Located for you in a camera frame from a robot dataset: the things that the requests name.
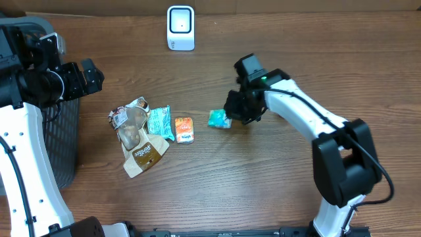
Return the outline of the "small teal tissue pack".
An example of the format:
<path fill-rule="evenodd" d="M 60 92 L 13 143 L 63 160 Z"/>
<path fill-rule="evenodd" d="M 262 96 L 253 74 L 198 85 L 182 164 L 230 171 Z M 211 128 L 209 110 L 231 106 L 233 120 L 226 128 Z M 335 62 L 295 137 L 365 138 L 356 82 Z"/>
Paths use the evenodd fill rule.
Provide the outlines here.
<path fill-rule="evenodd" d="M 211 110 L 208 125 L 215 128 L 231 128 L 232 120 L 227 117 L 224 109 Z"/>

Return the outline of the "orange tissue pack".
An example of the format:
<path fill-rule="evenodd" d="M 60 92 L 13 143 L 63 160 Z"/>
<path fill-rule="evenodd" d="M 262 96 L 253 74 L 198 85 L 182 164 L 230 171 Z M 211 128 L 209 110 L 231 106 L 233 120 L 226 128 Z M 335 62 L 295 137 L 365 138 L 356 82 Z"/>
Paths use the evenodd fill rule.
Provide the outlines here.
<path fill-rule="evenodd" d="M 179 144 L 190 144 L 194 142 L 194 129 L 191 117 L 175 119 L 176 141 Z"/>

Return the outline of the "teal wet wipes pack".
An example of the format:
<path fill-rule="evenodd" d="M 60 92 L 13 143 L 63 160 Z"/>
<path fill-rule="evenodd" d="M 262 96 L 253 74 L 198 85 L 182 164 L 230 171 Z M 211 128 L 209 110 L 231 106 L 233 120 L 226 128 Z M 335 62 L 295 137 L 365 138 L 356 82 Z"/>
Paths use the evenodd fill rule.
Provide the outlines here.
<path fill-rule="evenodd" d="M 171 127 L 170 106 L 152 109 L 147 121 L 148 132 L 162 136 L 165 140 L 174 141 Z"/>

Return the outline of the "brown pastry bag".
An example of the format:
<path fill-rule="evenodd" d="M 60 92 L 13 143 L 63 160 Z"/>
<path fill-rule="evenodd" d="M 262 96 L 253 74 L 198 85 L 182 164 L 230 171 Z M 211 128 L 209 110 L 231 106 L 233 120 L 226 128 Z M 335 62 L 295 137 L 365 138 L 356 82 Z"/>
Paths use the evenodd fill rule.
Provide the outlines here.
<path fill-rule="evenodd" d="M 157 164 L 170 144 L 160 135 L 145 130 L 151 110 L 144 97 L 113 109 L 108 122 L 116 131 L 125 157 L 124 170 L 130 178 L 148 171 Z"/>

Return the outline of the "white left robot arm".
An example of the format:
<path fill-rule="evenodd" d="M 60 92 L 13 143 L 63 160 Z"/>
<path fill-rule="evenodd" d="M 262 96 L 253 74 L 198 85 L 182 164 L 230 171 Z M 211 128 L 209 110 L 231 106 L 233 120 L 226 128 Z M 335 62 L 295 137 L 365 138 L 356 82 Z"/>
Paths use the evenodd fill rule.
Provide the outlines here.
<path fill-rule="evenodd" d="M 63 63 L 56 33 L 31 43 L 1 26 L 1 178 L 12 236 L 128 236 L 126 223 L 75 221 L 57 186 L 43 137 L 44 108 L 99 92 L 103 73 L 85 59 Z"/>

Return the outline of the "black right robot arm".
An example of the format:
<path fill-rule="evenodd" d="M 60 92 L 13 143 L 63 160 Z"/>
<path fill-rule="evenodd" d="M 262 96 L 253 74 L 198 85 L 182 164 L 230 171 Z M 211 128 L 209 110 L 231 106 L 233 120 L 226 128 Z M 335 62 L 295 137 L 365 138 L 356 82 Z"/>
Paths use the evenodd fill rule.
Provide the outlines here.
<path fill-rule="evenodd" d="M 313 177 L 322 196 L 318 214 L 308 226 L 281 227 L 279 235 L 370 236 L 367 227 L 351 226 L 358 206 L 383 175 L 368 125 L 329 112 L 284 71 L 264 69 L 254 54 L 240 58 L 234 68 L 239 89 L 228 93 L 228 118 L 249 124 L 272 111 L 312 146 Z"/>

